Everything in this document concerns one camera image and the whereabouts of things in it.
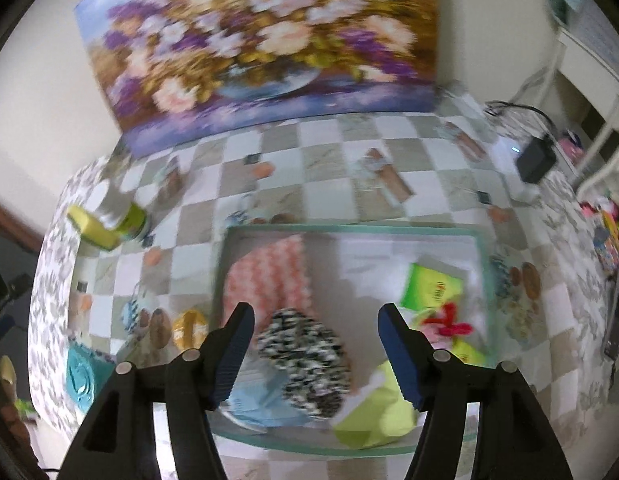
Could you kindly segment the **leopard print scrunchie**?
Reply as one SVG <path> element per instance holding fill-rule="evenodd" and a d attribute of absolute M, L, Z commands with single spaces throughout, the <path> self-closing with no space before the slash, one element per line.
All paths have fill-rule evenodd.
<path fill-rule="evenodd" d="M 256 339 L 258 355 L 288 378 L 283 397 L 315 419 L 335 416 L 352 388 L 340 337 L 295 309 L 277 311 Z"/>

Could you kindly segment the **green tissue pack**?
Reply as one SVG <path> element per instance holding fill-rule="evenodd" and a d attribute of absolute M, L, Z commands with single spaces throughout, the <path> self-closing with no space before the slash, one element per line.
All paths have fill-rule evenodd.
<path fill-rule="evenodd" d="M 438 309 L 465 290 L 465 282 L 451 274 L 436 271 L 413 263 L 401 299 L 401 306 L 408 310 Z"/>

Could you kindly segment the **white tray teal rim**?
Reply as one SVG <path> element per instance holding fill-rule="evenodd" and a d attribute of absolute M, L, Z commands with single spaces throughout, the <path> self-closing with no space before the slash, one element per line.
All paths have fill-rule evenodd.
<path fill-rule="evenodd" d="M 341 337 L 352 361 L 357 387 L 367 384 L 387 357 L 378 336 L 378 311 L 399 304 L 410 266 L 439 270 L 463 282 L 460 318 L 471 323 L 474 339 L 489 365 L 495 363 L 495 292 L 484 238 L 469 228 L 397 224 L 273 224 L 232 226 L 222 242 L 210 326 L 222 324 L 222 292 L 232 263 L 252 250 L 303 236 L 311 299 L 318 318 Z"/>

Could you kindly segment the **checkered printed table cover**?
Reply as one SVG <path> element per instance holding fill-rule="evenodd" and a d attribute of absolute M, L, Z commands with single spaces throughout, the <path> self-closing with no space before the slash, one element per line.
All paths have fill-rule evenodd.
<path fill-rule="evenodd" d="M 498 344 L 521 361 L 570 454 L 582 452 L 608 402 L 600 347 L 605 278 L 593 226 L 567 168 L 515 192 L 500 157 L 546 130 L 531 110 L 489 115 L 465 89 L 429 114 L 289 119 L 209 136 L 136 158 L 118 146 L 68 186 L 82 203 L 108 179 L 151 212 L 164 252 L 157 296 L 169 309 L 206 306 L 224 232 L 236 221 L 412 223 L 479 231 L 503 257 L 533 263 L 537 300 L 498 313 Z"/>

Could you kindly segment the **yellow green sponge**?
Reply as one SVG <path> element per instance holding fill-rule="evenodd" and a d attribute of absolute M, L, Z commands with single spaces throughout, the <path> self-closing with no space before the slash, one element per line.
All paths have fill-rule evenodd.
<path fill-rule="evenodd" d="M 97 218 L 94 218 L 81 206 L 70 205 L 67 208 L 66 216 L 85 242 L 107 252 L 111 252 L 119 246 L 120 239 L 118 236 L 105 229 Z"/>

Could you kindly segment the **lime green cloth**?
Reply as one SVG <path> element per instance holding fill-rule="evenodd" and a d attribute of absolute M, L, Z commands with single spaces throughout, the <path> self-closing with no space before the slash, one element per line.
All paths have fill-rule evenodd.
<path fill-rule="evenodd" d="M 343 445 L 362 450 L 407 436 L 416 428 L 418 415 L 413 404 L 404 399 L 392 365 L 384 361 L 367 385 L 346 396 L 330 425 Z"/>

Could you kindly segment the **red scrunchie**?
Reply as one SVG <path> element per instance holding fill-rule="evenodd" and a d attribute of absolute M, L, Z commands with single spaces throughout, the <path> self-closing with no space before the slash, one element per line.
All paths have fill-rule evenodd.
<path fill-rule="evenodd" d="M 434 332 L 443 337 L 469 336 L 474 332 L 471 324 L 457 321 L 458 307 L 454 302 L 446 302 L 436 315 L 426 318 L 421 325 L 432 327 Z"/>

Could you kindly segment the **black power adapter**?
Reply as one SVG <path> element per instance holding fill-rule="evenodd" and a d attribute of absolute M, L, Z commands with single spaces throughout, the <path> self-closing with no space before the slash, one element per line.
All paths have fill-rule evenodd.
<path fill-rule="evenodd" d="M 556 163 L 553 137 L 545 134 L 542 138 L 533 138 L 526 144 L 515 161 L 515 166 L 524 183 L 537 184 Z"/>

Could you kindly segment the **round gold tin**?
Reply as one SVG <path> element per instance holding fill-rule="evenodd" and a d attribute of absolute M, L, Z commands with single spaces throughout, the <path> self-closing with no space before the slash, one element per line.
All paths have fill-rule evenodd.
<path fill-rule="evenodd" d="M 207 334 L 206 317 L 196 309 L 182 312 L 172 323 L 172 341 L 180 352 L 200 348 Z"/>

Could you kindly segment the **white pill bottle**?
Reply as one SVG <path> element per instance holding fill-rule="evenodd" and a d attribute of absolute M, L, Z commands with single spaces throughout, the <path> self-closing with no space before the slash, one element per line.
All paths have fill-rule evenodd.
<path fill-rule="evenodd" d="M 86 211 L 97 218 L 104 229 L 122 240 L 141 240 L 150 229 L 149 214 L 108 179 L 99 182 L 87 197 Z"/>

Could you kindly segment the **flower painting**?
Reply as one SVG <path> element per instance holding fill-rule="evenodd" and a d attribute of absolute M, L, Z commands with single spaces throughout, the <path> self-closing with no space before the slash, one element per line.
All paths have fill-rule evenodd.
<path fill-rule="evenodd" d="M 82 0 L 75 15 L 137 157 L 265 122 L 435 101 L 439 0 Z"/>

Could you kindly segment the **blue face mask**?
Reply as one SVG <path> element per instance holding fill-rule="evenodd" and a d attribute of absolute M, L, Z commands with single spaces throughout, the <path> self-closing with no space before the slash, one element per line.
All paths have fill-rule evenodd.
<path fill-rule="evenodd" d="M 248 428 L 303 426 L 311 420 L 283 396 L 287 381 L 275 368 L 240 370 L 222 408 L 234 422 Z"/>

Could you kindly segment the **pink white striped cloth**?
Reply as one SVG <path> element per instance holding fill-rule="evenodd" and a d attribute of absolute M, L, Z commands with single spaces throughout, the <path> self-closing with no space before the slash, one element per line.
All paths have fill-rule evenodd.
<path fill-rule="evenodd" d="M 232 263 L 222 291 L 224 321 L 241 302 L 254 310 L 256 334 L 284 309 L 315 318 L 302 235 L 256 248 Z"/>

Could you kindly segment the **teal plastic box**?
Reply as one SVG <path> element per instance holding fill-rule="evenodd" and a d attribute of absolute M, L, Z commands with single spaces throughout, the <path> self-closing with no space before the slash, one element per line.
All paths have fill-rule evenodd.
<path fill-rule="evenodd" d="M 83 413 L 90 410 L 114 367 L 114 363 L 104 354 L 82 344 L 70 345 L 66 360 L 65 391 Z"/>

